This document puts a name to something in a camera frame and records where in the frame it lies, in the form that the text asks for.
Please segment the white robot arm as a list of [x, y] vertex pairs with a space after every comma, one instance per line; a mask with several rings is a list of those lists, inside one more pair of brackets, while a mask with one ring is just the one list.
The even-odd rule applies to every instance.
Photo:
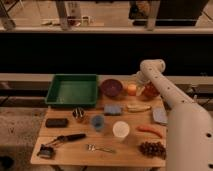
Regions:
[[166, 171], [213, 171], [213, 117], [163, 75], [162, 59], [143, 60], [137, 80], [152, 82], [171, 111], [166, 138]]

